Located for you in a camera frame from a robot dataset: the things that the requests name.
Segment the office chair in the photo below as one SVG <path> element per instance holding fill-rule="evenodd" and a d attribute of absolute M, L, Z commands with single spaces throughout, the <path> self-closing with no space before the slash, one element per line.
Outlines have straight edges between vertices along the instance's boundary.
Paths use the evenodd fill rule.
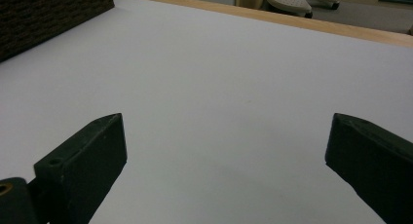
<path fill-rule="evenodd" d="M 337 10 L 338 7 L 340 6 L 339 1 L 328 1 L 328 0 L 320 0 L 320 1 L 326 1 L 326 2 L 331 2 L 331 10 Z M 307 2 L 307 0 L 267 0 L 267 2 L 280 10 L 286 11 L 286 12 L 291 12 L 291 13 L 304 13 L 305 18 L 312 18 L 313 17 L 313 9 L 310 6 L 310 4 Z"/>

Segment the gray floor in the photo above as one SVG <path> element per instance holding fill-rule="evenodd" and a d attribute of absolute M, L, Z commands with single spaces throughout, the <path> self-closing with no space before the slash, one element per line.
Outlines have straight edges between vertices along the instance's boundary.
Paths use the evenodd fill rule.
<path fill-rule="evenodd" d="M 340 2 L 337 10 L 330 10 L 330 5 L 317 1 L 308 1 L 313 8 L 313 19 L 362 26 L 391 32 L 408 34 L 413 25 L 413 11 L 384 8 L 355 3 Z M 261 10 L 283 13 L 264 1 Z"/>

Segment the wooden table edge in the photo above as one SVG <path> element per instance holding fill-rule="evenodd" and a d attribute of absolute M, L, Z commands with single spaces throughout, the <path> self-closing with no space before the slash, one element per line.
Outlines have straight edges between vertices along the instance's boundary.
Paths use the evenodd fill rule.
<path fill-rule="evenodd" d="M 401 47 L 413 48 L 413 36 L 395 32 L 388 32 L 364 27 L 351 26 L 335 22 L 316 19 L 304 19 L 259 10 L 252 10 L 219 3 L 211 3 L 200 0 L 151 0 L 184 7 L 202 9 L 222 14 L 249 19 L 258 19 L 267 22 L 279 23 L 288 26 L 311 29 L 335 35 L 353 37 L 362 40 L 385 43 Z"/>

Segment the chair wheel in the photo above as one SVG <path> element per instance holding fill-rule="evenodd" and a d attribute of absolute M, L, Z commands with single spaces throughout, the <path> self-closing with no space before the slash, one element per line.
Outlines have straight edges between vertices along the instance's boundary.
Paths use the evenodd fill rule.
<path fill-rule="evenodd" d="M 307 18 L 307 19 L 311 19 L 313 17 L 313 12 L 306 13 L 306 15 L 304 17 Z"/>
<path fill-rule="evenodd" d="M 339 2 L 335 2 L 335 3 L 333 3 L 333 5 L 331 6 L 331 10 L 337 10 L 339 6 L 340 6 L 340 3 L 339 3 Z"/>

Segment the black woven box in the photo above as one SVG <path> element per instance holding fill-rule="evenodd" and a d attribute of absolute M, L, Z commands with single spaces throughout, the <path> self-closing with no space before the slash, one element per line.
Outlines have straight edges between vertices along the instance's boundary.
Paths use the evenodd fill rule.
<path fill-rule="evenodd" d="M 0 62 L 114 6 L 113 0 L 0 0 Z"/>

